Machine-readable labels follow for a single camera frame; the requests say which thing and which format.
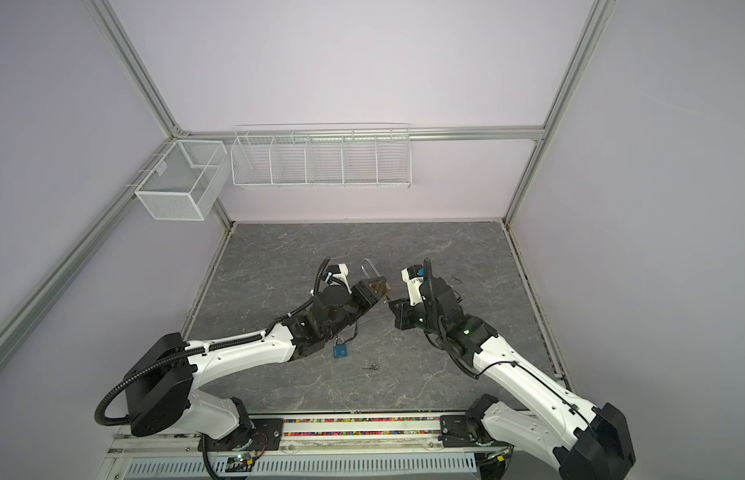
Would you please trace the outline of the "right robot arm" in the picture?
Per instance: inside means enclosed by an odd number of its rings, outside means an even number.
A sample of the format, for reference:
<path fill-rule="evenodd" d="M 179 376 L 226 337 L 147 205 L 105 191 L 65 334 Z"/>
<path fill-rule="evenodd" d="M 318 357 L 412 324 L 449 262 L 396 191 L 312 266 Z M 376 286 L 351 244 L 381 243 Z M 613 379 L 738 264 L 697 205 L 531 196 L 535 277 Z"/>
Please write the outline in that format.
<path fill-rule="evenodd" d="M 407 297 L 390 308 L 396 328 L 419 328 L 474 379 L 488 378 L 525 407 L 492 395 L 467 412 L 472 437 L 520 447 L 563 479 L 625 479 L 636 464 L 628 421 L 613 404 L 578 396 L 528 362 L 494 327 L 464 312 L 459 294 L 434 276 L 431 260 L 403 269 Z"/>

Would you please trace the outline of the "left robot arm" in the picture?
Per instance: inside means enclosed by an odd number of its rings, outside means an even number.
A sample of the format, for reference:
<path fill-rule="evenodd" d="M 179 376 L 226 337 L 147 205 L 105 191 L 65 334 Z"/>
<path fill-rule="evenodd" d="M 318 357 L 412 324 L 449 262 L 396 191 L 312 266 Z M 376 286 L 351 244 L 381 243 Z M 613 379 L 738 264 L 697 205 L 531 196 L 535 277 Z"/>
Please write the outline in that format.
<path fill-rule="evenodd" d="M 322 351 L 381 302 L 389 291 L 383 276 L 348 282 L 348 267 L 324 258 L 310 298 L 272 320 L 267 328 L 212 340 L 166 334 L 98 402 L 94 421 L 128 426 L 136 437 L 176 428 L 247 446 L 256 434 L 244 401 L 222 398 L 204 386 L 252 368 L 285 364 Z"/>

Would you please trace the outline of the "brass padlock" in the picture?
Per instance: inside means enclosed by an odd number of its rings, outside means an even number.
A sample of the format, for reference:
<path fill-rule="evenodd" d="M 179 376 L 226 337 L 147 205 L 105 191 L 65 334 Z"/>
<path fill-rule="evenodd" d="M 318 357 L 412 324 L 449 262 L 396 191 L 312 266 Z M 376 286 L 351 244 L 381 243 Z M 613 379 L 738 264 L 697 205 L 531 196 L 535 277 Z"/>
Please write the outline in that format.
<path fill-rule="evenodd" d="M 364 274 L 366 279 L 372 279 L 376 290 L 380 290 L 384 300 L 389 302 L 391 300 L 391 286 L 388 280 L 386 280 L 378 268 L 376 268 L 374 262 L 372 262 L 370 258 L 364 258 L 360 264 L 360 270 L 362 270 L 362 274 Z"/>

